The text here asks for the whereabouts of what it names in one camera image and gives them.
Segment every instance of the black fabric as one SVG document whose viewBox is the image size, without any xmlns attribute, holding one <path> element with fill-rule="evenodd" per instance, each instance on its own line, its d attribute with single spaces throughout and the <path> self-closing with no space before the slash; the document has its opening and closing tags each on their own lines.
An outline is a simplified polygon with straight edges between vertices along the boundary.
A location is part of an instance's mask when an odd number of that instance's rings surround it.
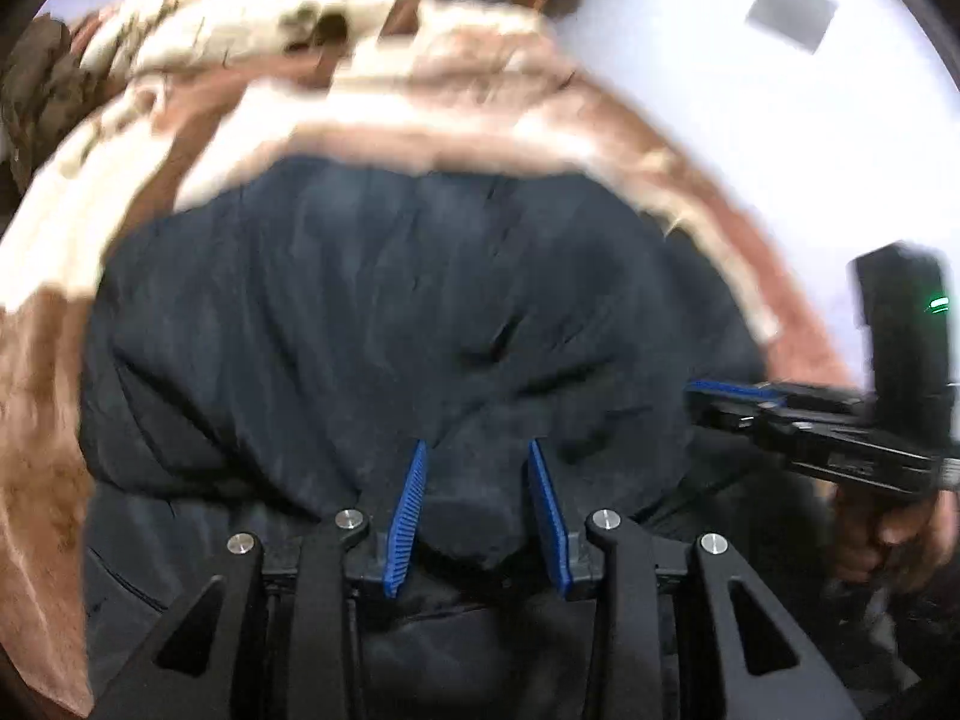
<svg viewBox="0 0 960 720">
<path fill-rule="evenodd" d="M 431 447 L 421 552 L 368 637 L 374 692 L 411 716 L 577 716 L 592 615 L 553 602 L 531 557 L 527 442 L 578 469 L 584 513 L 680 517 L 692 538 L 747 503 L 717 504 L 731 480 L 787 478 L 694 437 L 700 376 L 763 377 L 722 278 L 579 175 L 292 158 L 152 223 L 110 258 L 85 349 L 95 692 L 232 533 L 280 547 L 409 461 L 413 436 Z M 775 501 L 740 515 L 761 564 L 784 562 L 768 528 L 794 509 Z M 819 559 L 784 533 L 805 556 L 779 572 L 789 595 Z"/>
</svg>

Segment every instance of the silver screw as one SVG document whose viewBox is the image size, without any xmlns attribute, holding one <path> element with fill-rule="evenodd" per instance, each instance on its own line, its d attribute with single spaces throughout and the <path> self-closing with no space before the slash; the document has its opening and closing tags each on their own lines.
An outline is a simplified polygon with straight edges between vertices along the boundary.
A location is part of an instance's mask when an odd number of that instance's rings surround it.
<svg viewBox="0 0 960 720">
<path fill-rule="evenodd" d="M 704 536 L 700 536 L 700 546 L 707 550 L 710 555 L 723 555 L 730 545 L 726 538 L 720 536 L 720 533 L 706 533 Z"/>
<path fill-rule="evenodd" d="M 620 527 L 620 515 L 613 509 L 600 509 L 599 512 L 594 512 L 590 519 L 602 531 L 613 531 Z"/>
<path fill-rule="evenodd" d="M 337 512 L 333 521 L 343 531 L 354 531 L 363 525 L 363 512 L 358 512 L 357 509 L 344 509 L 342 512 Z"/>
<path fill-rule="evenodd" d="M 255 544 L 256 539 L 249 533 L 234 533 L 227 542 L 227 549 L 234 555 L 246 555 Z"/>
</svg>

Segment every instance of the brown blanket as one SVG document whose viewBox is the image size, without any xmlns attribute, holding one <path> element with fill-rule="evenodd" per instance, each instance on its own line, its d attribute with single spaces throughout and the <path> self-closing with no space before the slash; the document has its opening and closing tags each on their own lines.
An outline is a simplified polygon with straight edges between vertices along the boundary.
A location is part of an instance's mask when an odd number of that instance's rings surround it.
<svg viewBox="0 0 960 720">
<path fill-rule="evenodd" d="M 772 378 L 846 384 L 784 264 L 634 111 L 515 8 L 435 0 L 127 0 L 80 66 L 117 97 L 32 182 L 0 242 L 0 641 L 24 679 L 90 709 L 76 434 L 80 342 L 119 237 L 291 152 L 419 173 L 579 170 L 683 228 L 738 301 Z"/>
</svg>

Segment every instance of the fleece blanket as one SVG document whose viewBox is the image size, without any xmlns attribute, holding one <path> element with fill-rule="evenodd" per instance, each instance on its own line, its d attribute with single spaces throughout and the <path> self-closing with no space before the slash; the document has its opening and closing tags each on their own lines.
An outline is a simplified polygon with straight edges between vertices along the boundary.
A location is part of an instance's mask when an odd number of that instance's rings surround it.
<svg viewBox="0 0 960 720">
<path fill-rule="evenodd" d="M 86 20 L 110 102 L 37 172 L 0 242 L 0 642 L 90 709 L 80 595 L 83 329 L 104 257 L 291 153 L 392 170 L 582 172 L 727 281 L 769 376 L 848 375 L 757 225 L 531 11 L 437 0 L 126 0 Z M 175 317 L 164 317 L 176 320 Z"/>
</svg>

